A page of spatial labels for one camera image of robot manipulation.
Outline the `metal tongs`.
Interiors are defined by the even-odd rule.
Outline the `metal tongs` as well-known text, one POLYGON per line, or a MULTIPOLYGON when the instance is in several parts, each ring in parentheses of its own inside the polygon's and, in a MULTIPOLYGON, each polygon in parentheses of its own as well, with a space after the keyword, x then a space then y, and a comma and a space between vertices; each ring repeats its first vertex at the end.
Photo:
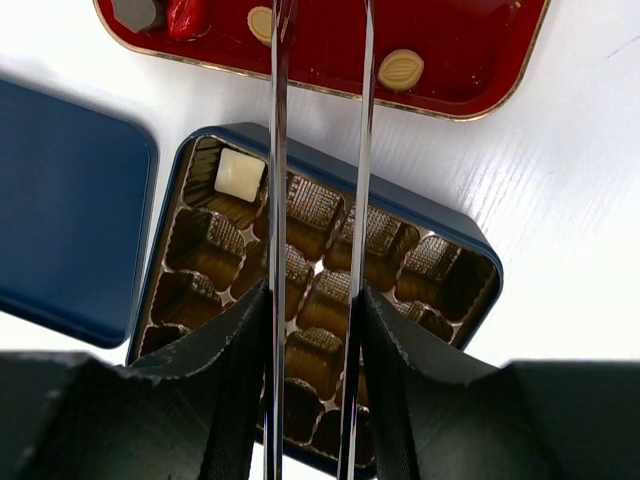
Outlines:
POLYGON ((355 476, 360 378, 360 298, 364 286, 373 114, 374 9, 365 2, 363 107, 355 198, 313 180, 303 165, 287 168, 287 82, 297 4, 272 8, 269 121, 268 285, 272 346, 265 369, 263 446, 266 479, 282 476, 284 382, 308 389, 321 410, 312 435, 331 414, 340 418, 337 476, 355 476))

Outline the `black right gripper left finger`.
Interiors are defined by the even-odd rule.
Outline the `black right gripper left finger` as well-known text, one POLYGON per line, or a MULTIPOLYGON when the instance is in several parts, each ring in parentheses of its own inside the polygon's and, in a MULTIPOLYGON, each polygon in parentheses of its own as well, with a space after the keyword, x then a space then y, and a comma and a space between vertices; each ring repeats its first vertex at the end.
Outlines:
POLYGON ((133 364, 83 352, 1 356, 5 479, 245 479, 268 292, 133 364))

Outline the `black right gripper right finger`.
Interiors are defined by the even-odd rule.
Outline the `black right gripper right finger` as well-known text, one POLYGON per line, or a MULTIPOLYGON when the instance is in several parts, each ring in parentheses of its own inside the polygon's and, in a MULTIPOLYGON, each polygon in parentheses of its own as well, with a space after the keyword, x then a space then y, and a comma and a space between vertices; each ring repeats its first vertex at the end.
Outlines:
POLYGON ((382 479, 635 479, 639 366, 497 368, 362 297, 362 347, 382 479))

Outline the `white square chocolate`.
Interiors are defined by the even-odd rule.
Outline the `white square chocolate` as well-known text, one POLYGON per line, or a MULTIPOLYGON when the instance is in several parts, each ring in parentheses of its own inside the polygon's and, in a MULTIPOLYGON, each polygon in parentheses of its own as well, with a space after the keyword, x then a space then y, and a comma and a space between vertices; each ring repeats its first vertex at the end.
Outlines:
POLYGON ((261 159, 223 148, 214 190, 252 203, 256 200, 265 167, 261 159))

